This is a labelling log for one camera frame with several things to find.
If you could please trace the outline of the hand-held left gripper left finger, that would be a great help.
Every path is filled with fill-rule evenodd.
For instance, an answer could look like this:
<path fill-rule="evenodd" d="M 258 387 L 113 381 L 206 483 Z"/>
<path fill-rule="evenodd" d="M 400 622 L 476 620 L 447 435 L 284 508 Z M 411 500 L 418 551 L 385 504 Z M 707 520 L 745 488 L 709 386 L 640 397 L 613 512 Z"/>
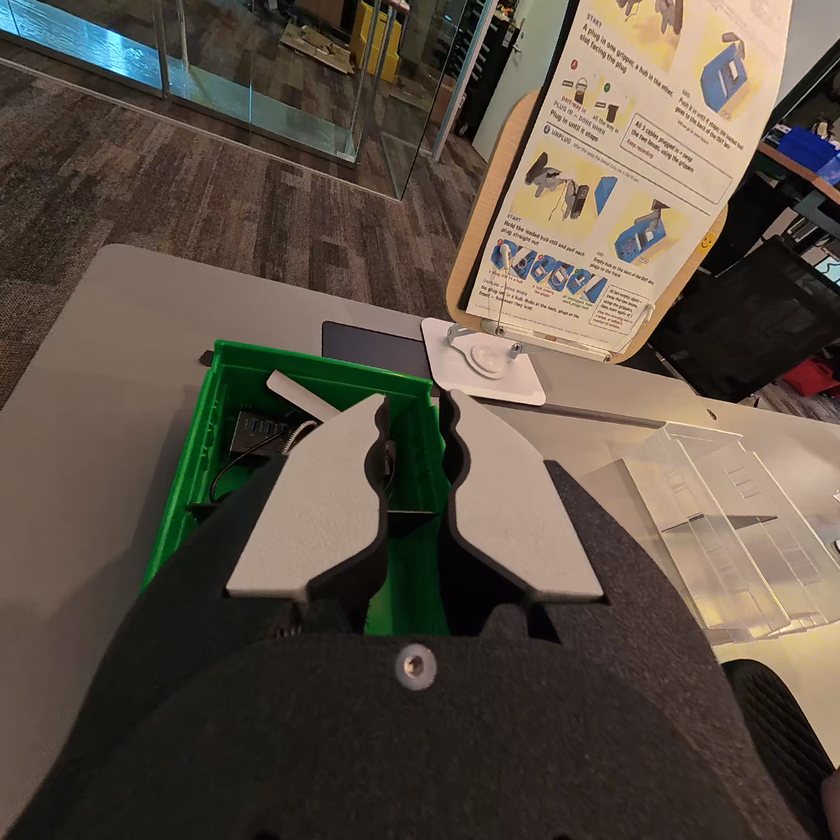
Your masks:
<path fill-rule="evenodd" d="M 337 603 L 364 630 L 388 566 L 382 488 L 390 402 L 374 393 L 312 430 L 283 462 L 226 584 L 304 610 Z"/>

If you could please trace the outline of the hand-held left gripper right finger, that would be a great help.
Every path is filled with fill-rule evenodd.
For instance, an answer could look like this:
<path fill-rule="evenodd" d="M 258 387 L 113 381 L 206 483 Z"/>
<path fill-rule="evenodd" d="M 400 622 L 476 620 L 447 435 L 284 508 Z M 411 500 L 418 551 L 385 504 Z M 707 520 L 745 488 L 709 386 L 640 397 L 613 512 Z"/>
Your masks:
<path fill-rule="evenodd" d="M 455 543 L 527 600 L 596 602 L 604 591 L 540 452 L 460 390 L 440 397 Z"/>

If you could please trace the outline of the dark grey usb hub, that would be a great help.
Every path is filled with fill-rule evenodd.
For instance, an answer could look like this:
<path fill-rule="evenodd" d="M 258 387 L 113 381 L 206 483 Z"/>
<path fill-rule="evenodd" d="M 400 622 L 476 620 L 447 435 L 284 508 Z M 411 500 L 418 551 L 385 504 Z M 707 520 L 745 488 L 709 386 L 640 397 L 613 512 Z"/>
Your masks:
<path fill-rule="evenodd" d="M 274 415 L 243 409 L 236 419 L 229 452 L 245 455 L 253 449 L 250 455 L 254 457 L 280 455 L 291 433 L 309 419 L 297 411 Z"/>

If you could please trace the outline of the green plastic bin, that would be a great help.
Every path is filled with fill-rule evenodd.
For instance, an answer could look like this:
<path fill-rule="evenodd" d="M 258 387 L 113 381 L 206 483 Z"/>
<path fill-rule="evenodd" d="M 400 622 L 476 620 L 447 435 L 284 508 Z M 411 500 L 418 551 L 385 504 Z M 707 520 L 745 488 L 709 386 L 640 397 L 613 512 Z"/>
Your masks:
<path fill-rule="evenodd" d="M 291 409 L 271 392 L 267 380 L 279 371 L 339 410 L 382 393 L 390 402 L 390 439 L 395 443 L 395 477 L 386 491 L 391 511 L 427 511 L 433 520 L 388 542 L 388 573 L 371 600 L 365 631 L 372 635 L 449 634 L 438 579 L 439 515 L 449 483 L 443 471 L 445 444 L 438 431 L 436 392 L 431 381 L 409 375 L 253 344 L 216 341 L 185 437 L 154 549 L 145 589 L 197 529 L 191 506 L 219 501 L 242 487 L 257 469 L 232 467 L 229 446 L 238 413 L 245 409 L 283 414 Z"/>

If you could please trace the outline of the black table pad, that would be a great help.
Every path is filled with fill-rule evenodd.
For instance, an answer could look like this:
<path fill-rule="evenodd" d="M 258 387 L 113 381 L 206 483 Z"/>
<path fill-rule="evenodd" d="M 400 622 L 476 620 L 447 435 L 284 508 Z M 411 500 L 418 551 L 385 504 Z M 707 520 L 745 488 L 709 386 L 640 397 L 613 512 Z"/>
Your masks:
<path fill-rule="evenodd" d="M 372 369 L 433 380 L 425 344 L 386 332 L 349 324 L 322 323 L 322 356 Z"/>

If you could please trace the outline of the black mesh chair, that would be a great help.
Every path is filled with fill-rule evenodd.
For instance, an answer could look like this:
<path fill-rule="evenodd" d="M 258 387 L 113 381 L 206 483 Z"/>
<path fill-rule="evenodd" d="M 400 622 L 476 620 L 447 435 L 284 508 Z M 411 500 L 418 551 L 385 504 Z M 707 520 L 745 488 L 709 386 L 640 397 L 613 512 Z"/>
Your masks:
<path fill-rule="evenodd" d="M 776 235 L 703 276 L 648 342 L 700 396 L 738 403 L 838 336 L 838 285 Z"/>

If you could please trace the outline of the red bag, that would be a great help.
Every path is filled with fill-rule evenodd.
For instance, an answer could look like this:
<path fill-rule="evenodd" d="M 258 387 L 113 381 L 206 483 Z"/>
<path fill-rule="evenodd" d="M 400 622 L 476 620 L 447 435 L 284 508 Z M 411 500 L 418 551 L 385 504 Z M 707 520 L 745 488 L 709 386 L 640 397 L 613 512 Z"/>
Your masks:
<path fill-rule="evenodd" d="M 828 360 L 811 357 L 783 374 L 782 381 L 799 396 L 839 399 L 838 369 Z"/>

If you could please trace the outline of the black round mat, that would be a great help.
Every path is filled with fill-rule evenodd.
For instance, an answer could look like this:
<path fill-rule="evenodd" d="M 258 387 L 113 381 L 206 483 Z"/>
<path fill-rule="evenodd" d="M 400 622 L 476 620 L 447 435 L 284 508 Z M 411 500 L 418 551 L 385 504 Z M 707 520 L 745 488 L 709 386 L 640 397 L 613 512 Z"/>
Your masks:
<path fill-rule="evenodd" d="M 751 659 L 722 669 L 763 767 L 810 838 L 838 838 L 838 767 L 794 695 Z"/>

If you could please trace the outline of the printed instruction sheet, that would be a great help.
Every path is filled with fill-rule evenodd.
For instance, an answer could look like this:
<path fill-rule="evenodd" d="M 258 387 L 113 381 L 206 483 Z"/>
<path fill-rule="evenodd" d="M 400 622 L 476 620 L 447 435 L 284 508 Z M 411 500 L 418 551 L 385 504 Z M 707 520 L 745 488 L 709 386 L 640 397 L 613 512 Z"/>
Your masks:
<path fill-rule="evenodd" d="M 791 6 L 578 2 L 466 311 L 624 350 L 751 162 Z"/>

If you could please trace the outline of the black storage rack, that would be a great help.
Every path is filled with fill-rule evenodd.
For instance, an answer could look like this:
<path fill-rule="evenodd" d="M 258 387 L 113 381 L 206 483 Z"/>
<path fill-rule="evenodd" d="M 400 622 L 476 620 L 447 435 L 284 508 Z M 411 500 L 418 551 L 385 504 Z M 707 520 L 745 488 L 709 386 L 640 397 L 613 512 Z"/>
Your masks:
<path fill-rule="evenodd" d="M 521 30 L 513 18 L 515 10 L 515 2 L 497 3 L 467 81 L 454 128 L 459 138 L 472 141 L 476 137 L 508 60 L 517 48 Z"/>

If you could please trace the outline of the blue storage bin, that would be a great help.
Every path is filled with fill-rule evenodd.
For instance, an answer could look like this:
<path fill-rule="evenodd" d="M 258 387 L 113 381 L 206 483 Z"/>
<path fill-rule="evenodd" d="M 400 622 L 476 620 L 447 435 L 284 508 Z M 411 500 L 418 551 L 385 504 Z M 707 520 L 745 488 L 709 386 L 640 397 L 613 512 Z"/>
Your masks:
<path fill-rule="evenodd" d="M 828 184 L 835 186 L 839 183 L 837 143 L 824 140 L 802 127 L 793 127 L 781 137 L 777 150 Z"/>

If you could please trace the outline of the flattened cardboard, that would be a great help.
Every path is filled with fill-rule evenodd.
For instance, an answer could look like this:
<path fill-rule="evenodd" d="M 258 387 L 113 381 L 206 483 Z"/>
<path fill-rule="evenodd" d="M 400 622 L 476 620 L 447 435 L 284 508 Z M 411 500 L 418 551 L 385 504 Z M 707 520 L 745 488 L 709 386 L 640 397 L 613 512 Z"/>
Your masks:
<path fill-rule="evenodd" d="M 350 51 L 309 25 L 298 27 L 289 22 L 279 42 L 340 74 L 351 76 L 354 73 Z"/>

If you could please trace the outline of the glass partition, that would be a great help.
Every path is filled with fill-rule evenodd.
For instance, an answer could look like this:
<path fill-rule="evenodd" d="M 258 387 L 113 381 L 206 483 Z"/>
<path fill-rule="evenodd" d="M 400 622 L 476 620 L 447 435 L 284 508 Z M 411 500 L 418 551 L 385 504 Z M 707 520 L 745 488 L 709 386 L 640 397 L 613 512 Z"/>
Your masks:
<path fill-rule="evenodd" d="M 379 66 L 345 76 L 280 44 L 289 22 L 350 51 L 360 2 L 2 1 L 2 56 L 316 172 L 402 199 L 430 171 L 477 186 L 485 162 L 450 130 L 476 2 L 384 2 Z M 371 29 L 382 2 L 373 5 Z M 395 81 L 382 65 L 403 14 Z"/>

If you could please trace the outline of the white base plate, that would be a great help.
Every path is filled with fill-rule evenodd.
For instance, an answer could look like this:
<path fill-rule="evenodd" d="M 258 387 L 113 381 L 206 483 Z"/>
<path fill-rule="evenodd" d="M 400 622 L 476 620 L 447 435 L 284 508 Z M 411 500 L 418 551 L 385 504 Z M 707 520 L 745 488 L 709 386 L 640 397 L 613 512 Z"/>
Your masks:
<path fill-rule="evenodd" d="M 530 406 L 547 402 L 527 345 L 435 318 L 425 318 L 421 330 L 432 378 L 443 391 Z"/>

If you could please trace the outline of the wooden desk with dark frame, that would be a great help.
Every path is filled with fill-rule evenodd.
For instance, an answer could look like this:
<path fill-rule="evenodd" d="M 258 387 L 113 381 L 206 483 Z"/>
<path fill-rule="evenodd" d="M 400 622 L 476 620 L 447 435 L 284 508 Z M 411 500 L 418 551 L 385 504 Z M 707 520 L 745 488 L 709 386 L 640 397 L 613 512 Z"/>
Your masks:
<path fill-rule="evenodd" d="M 838 186 L 765 142 L 758 144 L 757 153 L 785 172 L 781 190 L 794 199 L 794 213 L 838 238 Z"/>

